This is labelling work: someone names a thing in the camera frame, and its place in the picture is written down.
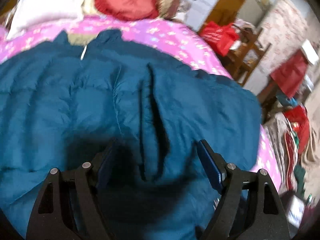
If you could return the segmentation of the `red heart-shaped cushion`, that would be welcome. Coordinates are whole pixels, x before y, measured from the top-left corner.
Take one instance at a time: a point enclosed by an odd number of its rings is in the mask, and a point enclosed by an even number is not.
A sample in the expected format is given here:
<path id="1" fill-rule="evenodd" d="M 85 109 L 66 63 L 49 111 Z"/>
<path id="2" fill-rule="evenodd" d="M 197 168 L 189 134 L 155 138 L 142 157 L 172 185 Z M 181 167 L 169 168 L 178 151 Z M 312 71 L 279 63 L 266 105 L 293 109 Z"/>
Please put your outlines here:
<path id="1" fill-rule="evenodd" d="M 96 10 L 121 21 L 155 19 L 159 16 L 157 0 L 94 0 Z"/>

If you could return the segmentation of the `wooden chair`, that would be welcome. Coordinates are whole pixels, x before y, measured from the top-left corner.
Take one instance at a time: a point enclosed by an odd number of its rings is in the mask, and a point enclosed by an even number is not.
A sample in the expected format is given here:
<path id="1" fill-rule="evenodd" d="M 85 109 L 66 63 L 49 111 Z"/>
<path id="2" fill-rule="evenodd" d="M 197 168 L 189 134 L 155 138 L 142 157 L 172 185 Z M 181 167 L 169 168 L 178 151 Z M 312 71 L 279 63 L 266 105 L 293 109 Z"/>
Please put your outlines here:
<path id="1" fill-rule="evenodd" d="M 272 44 L 268 43 L 264 47 L 258 40 L 264 30 L 263 28 L 254 29 L 249 26 L 240 28 L 235 24 L 232 24 L 232 26 L 239 34 L 239 39 L 235 42 L 235 48 L 230 48 L 222 62 L 231 77 L 241 87 L 244 87 Z"/>

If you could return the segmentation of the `white rectangular pillow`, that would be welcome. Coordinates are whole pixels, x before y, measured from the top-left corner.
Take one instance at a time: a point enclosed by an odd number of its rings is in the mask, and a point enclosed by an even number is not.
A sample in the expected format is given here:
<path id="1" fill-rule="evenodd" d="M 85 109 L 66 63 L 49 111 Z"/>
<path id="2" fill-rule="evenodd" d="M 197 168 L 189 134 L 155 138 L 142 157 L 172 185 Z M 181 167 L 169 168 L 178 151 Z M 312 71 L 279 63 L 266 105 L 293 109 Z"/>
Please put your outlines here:
<path id="1" fill-rule="evenodd" d="M 15 38 L 30 27 L 60 19 L 84 18 L 84 0 L 19 0 L 11 22 L 7 40 Z"/>

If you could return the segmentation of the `pink floral bed cover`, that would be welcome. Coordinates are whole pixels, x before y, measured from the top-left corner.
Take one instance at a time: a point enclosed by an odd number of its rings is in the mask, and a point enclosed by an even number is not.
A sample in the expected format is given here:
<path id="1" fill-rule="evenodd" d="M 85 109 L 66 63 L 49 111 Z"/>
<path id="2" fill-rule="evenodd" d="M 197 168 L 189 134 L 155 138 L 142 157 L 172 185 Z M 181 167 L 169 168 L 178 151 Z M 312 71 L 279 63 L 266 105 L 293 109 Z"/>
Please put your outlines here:
<path id="1" fill-rule="evenodd" d="M 228 75 L 214 52 L 195 33 L 181 24 L 165 20 L 129 23 L 111 17 L 87 17 L 78 23 L 58 20 L 33 27 L 12 40 L 8 39 L 4 29 L 1 29 L 1 62 L 41 42 L 52 41 L 63 30 L 69 35 L 84 36 L 97 35 L 107 29 L 119 29 L 123 40 L 141 43 L 170 54 L 193 69 L 202 69 L 210 74 Z"/>

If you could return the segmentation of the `red cloth on furniture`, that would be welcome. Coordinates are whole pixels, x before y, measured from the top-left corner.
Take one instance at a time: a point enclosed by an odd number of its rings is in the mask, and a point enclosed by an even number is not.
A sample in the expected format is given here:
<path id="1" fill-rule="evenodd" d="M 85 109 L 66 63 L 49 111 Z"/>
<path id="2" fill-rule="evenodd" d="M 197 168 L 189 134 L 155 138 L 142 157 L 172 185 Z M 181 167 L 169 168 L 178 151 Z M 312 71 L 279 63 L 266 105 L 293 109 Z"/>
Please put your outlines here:
<path id="1" fill-rule="evenodd" d="M 294 97 L 302 84 L 308 65 L 308 60 L 303 52 L 297 50 L 286 62 L 274 70 L 270 77 L 290 99 Z"/>

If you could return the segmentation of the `red plastic bag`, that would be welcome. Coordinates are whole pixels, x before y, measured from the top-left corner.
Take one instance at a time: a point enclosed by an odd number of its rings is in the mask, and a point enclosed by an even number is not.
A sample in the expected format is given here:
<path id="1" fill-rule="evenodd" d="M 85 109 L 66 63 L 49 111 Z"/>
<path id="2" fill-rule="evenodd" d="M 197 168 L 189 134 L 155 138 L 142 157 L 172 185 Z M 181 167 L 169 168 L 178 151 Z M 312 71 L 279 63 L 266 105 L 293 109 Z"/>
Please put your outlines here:
<path id="1" fill-rule="evenodd" d="M 220 26 L 215 22 L 209 22 L 200 32 L 200 37 L 216 54 L 226 56 L 234 42 L 239 39 L 239 34 L 232 23 Z"/>

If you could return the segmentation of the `patterned blanket pile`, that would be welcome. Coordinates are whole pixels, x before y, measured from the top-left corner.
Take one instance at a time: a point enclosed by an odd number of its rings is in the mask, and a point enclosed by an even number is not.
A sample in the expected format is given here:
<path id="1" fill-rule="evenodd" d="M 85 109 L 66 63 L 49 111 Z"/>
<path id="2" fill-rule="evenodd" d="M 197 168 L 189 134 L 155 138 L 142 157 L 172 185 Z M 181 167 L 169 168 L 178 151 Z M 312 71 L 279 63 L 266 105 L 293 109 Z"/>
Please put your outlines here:
<path id="1" fill-rule="evenodd" d="M 264 124 L 276 159 L 278 192 L 294 191 L 319 201 L 319 120 L 303 105 L 278 112 Z"/>

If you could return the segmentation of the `teal quilted down jacket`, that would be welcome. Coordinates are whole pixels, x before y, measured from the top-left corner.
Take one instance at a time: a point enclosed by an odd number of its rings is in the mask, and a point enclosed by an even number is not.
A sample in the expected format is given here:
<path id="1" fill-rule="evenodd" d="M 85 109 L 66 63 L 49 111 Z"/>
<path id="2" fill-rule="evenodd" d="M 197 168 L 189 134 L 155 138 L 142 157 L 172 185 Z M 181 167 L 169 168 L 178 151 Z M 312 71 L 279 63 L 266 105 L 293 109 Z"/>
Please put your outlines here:
<path id="1" fill-rule="evenodd" d="M 206 140 L 242 170 L 256 162 L 261 109 L 233 80 L 192 70 L 118 30 L 86 47 L 61 32 L 1 64 L 1 210 L 25 236 L 53 167 L 115 143 L 101 211 L 117 239 L 195 239 L 218 197 L 197 157 Z"/>

